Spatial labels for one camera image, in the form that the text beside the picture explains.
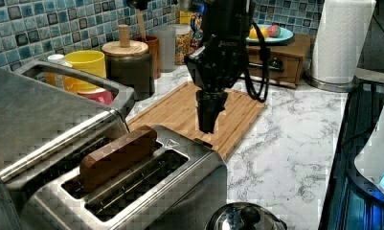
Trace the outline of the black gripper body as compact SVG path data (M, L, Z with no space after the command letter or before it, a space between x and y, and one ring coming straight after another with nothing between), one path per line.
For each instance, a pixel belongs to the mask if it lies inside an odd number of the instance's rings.
M247 68L244 37L212 34L202 46L185 57L192 80L201 90L219 93L231 88Z

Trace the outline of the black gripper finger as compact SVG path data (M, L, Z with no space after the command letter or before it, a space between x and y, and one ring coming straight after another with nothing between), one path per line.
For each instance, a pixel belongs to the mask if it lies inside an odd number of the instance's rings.
M199 129L204 133L210 133L212 132L210 96L203 90L198 90L196 92L196 100Z
M214 94L214 110L212 118L212 129L215 129L215 122L220 112L225 109L228 94L226 92L218 92Z

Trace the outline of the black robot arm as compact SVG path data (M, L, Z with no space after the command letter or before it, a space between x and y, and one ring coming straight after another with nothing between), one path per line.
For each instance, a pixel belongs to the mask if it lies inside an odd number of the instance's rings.
M196 92L199 129L212 133L217 116L225 109L227 88L248 75L246 37L255 6L251 0L169 0L184 12L199 12L202 40L199 48L184 58L199 88Z

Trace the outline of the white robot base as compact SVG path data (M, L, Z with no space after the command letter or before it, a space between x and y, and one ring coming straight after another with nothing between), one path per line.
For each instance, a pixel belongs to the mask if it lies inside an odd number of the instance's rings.
M384 105L367 144L354 159L354 166L384 195Z

